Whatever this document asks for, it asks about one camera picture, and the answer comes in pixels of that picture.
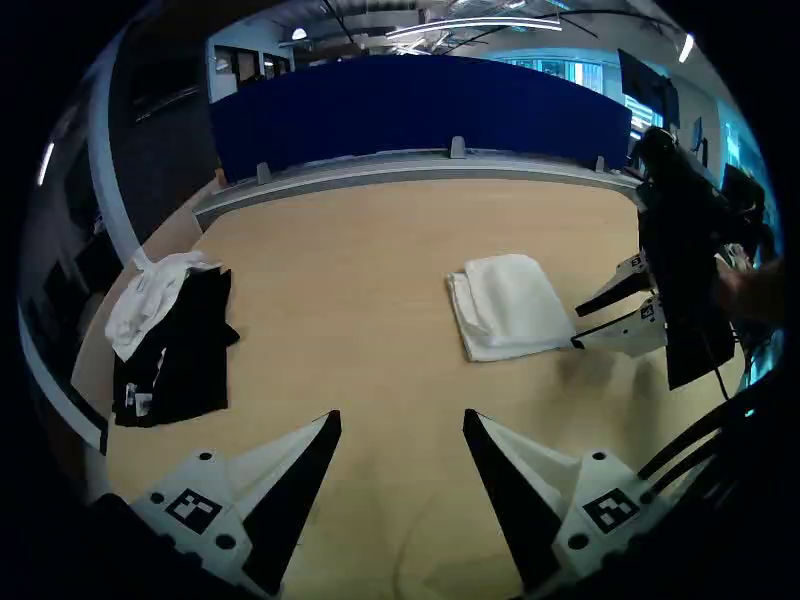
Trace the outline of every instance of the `computer monitor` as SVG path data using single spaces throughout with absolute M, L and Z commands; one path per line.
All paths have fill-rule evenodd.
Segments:
M 697 152 L 700 149 L 700 144 L 703 143 L 703 117 L 697 117 L 692 127 L 692 152 Z
M 622 93 L 660 114 L 666 126 L 680 127 L 678 91 L 672 81 L 624 50 L 617 52 L 622 71 Z

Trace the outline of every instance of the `office ceiling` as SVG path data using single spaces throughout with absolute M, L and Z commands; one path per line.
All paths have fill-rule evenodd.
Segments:
M 323 48 L 330 50 L 332 46 L 347 44 L 352 48 L 352 44 L 349 43 L 335 18 L 338 16 L 344 21 L 349 33 L 356 38 L 356 43 L 362 47 L 370 47 L 372 53 L 402 49 L 403 44 L 400 43 L 402 40 L 392 43 L 383 38 L 383 34 L 399 27 L 464 17 L 539 17 L 564 12 L 565 6 L 570 11 L 619 10 L 671 23 L 652 0 L 526 0 L 521 5 L 519 0 L 517 2 L 514 0 L 328 0 L 328 2 L 336 15 L 331 14 L 324 0 L 288 0 L 261 11 L 252 18 L 268 18 L 283 26 L 287 41 L 295 28 L 304 28 L 308 33 L 308 39 L 303 43 L 306 47 L 310 45 L 316 50 Z M 571 15 L 563 25 L 587 32 L 594 19 L 593 14 Z M 653 33 L 664 33 L 661 27 L 654 26 L 647 20 L 642 20 L 641 24 L 653 28 Z M 471 38 L 486 31 L 485 27 L 451 30 L 443 41 L 441 32 L 431 32 L 424 35 L 425 40 L 417 46 L 417 49 L 423 52 L 446 52 L 465 42 L 471 44 L 472 42 L 469 42 Z

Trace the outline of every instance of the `pile of clothes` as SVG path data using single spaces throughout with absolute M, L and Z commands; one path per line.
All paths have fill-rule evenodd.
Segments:
M 225 322 L 231 271 L 200 252 L 172 254 L 142 271 L 115 304 L 105 334 L 116 354 L 117 425 L 152 427 L 227 408 Z

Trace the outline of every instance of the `white towel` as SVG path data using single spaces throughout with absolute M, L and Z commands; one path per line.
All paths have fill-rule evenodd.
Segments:
M 506 254 L 447 276 L 453 311 L 470 360 L 504 360 L 572 347 L 575 327 L 539 263 Z
M 205 256 L 198 251 L 170 254 L 153 263 L 140 248 L 133 260 L 142 272 L 122 292 L 105 327 L 106 338 L 125 361 L 173 307 L 189 271 L 207 271 L 219 266 L 204 262 Z

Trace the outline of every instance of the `wall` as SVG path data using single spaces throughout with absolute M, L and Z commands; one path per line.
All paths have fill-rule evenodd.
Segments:
M 686 62 L 678 62 L 683 39 L 665 29 L 665 35 L 657 34 L 639 19 L 613 15 L 592 15 L 591 19 L 580 19 L 579 23 L 597 34 L 597 38 L 563 24 L 563 31 L 530 30 L 526 33 L 510 29 L 481 38 L 486 44 L 462 46 L 452 54 L 461 56 L 485 56 L 488 53 L 521 48 L 582 48 L 606 53 L 616 53 L 618 48 L 633 54 L 639 60 L 663 66 L 670 76 L 678 76 L 734 105 L 735 102 L 722 79 L 696 45 Z
M 513 56 L 533 56 L 537 59 L 552 57 L 560 60 L 575 60 L 580 62 L 600 63 L 603 66 L 603 94 L 624 103 L 622 94 L 622 77 L 619 68 L 619 59 L 616 52 L 589 48 L 530 48 L 511 51 L 494 50 L 484 54 L 484 58 Z M 703 118 L 703 134 L 708 139 L 708 169 L 718 182 L 722 180 L 722 139 L 720 133 L 720 116 L 717 109 L 718 99 L 701 90 L 684 77 L 670 73 L 663 65 L 646 61 L 656 72 L 667 75 L 678 91 L 678 101 L 681 117 L 681 128 L 678 139 L 688 147 L 692 141 L 692 129 L 698 117 Z
M 234 23 L 208 38 L 206 42 L 206 66 L 208 68 L 208 97 L 216 102 L 236 91 L 236 79 L 231 73 L 217 74 L 214 69 L 214 46 L 232 46 L 244 50 L 256 50 L 273 56 L 288 58 L 294 71 L 294 56 L 291 48 L 279 48 L 284 38 L 283 28 L 265 17 L 252 17 Z M 264 58 L 259 54 L 259 72 L 264 73 Z
M 681 114 L 681 128 L 678 131 L 678 139 L 681 145 L 689 147 L 692 143 L 694 122 L 699 117 L 702 117 L 703 137 L 708 140 L 708 170 L 717 179 L 717 184 L 721 184 L 724 163 L 721 160 L 720 149 L 723 147 L 724 140 L 721 135 L 717 99 L 709 96 L 681 77 L 673 76 L 672 83 L 675 89 L 678 90 Z

